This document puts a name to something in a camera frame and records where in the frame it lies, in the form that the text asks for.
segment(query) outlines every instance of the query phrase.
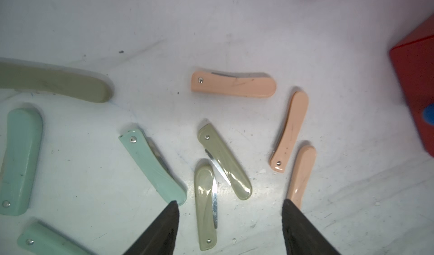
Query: peach knife handle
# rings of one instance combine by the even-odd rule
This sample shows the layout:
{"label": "peach knife handle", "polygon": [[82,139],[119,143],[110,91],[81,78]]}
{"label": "peach knife handle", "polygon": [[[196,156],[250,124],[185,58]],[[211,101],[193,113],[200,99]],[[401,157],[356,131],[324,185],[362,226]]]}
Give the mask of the peach knife handle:
{"label": "peach knife handle", "polygon": [[271,77],[237,78],[197,71],[191,76],[191,91],[268,98],[276,92],[276,82]]}
{"label": "peach knife handle", "polygon": [[276,172],[283,173],[285,171],[292,149],[296,144],[304,117],[306,116],[308,105],[309,98],[306,93],[302,91],[294,93],[282,138],[269,161],[270,167]]}
{"label": "peach knife handle", "polygon": [[290,199],[298,209],[301,209],[301,200],[315,164],[315,159],[316,149],[312,146],[302,147],[297,155],[286,198]]}

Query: blue circle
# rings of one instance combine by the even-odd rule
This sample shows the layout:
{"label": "blue circle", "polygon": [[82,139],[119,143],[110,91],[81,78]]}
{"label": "blue circle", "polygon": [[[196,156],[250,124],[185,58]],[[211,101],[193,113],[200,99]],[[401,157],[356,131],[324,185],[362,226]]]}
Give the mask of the blue circle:
{"label": "blue circle", "polygon": [[434,125],[434,104],[430,104],[424,109],[422,117],[428,124]]}

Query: metal pin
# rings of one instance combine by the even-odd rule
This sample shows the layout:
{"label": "metal pin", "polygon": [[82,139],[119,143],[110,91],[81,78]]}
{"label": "metal pin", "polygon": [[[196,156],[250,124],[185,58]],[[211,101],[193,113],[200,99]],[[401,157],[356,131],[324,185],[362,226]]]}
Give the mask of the metal pin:
{"label": "metal pin", "polygon": [[2,206],[3,206],[4,208],[9,208],[9,206],[10,206],[10,202],[9,202],[8,200],[5,200],[5,201],[3,201]]}

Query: metal blade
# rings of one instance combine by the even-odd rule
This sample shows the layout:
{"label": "metal blade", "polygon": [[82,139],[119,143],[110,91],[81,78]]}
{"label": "metal blade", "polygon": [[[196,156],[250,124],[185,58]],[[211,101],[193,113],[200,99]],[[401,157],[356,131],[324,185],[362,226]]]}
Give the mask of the metal blade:
{"label": "metal blade", "polygon": [[217,75],[226,76],[226,77],[236,77],[236,76],[230,75],[228,73],[215,73],[215,72],[212,72],[212,74],[217,74]]}
{"label": "metal blade", "polygon": [[215,177],[213,179],[213,220],[214,228],[217,229],[217,183]]}
{"label": "metal blade", "polygon": [[217,160],[214,159],[214,157],[210,154],[208,150],[205,149],[205,152],[208,154],[209,158],[213,162],[213,165],[217,168],[217,170],[220,172],[223,179],[231,185],[231,182],[229,181],[228,177],[226,176],[226,173],[224,172],[223,168],[220,166],[220,164],[217,162]]}

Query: knife handle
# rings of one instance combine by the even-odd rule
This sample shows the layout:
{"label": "knife handle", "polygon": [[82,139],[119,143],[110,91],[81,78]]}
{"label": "knife handle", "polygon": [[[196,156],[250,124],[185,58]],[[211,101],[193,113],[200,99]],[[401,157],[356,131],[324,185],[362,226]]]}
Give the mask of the knife handle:
{"label": "knife handle", "polygon": [[268,98],[276,92],[276,82],[271,77],[237,78],[196,71],[191,76],[191,91]]}
{"label": "knife handle", "polygon": [[41,137],[42,118],[37,111],[19,108],[8,113],[6,153],[0,173],[0,214],[22,215],[27,211]]}
{"label": "knife handle", "polygon": [[213,181],[214,173],[210,165],[201,166],[194,174],[194,196],[201,251],[213,248],[217,243],[213,220]]}
{"label": "knife handle", "polygon": [[39,222],[30,225],[19,236],[17,244],[36,255],[90,255]]}
{"label": "knife handle", "polygon": [[100,79],[60,69],[0,62],[0,89],[46,91],[80,100],[106,102],[113,92]]}
{"label": "knife handle", "polygon": [[158,161],[141,130],[130,130],[121,135],[119,140],[167,203],[176,200],[181,206],[186,201],[187,193]]}
{"label": "knife handle", "polygon": [[249,178],[211,124],[199,130],[198,140],[220,164],[236,196],[241,200],[250,198],[252,185]]}
{"label": "knife handle", "polygon": [[294,145],[296,144],[301,125],[306,116],[308,105],[309,98],[306,93],[302,91],[294,93],[291,99],[282,138],[269,161],[270,167],[276,172],[283,173],[285,171]]}
{"label": "knife handle", "polygon": [[286,198],[290,199],[298,209],[301,209],[301,200],[315,160],[316,149],[309,145],[303,146],[297,155]]}

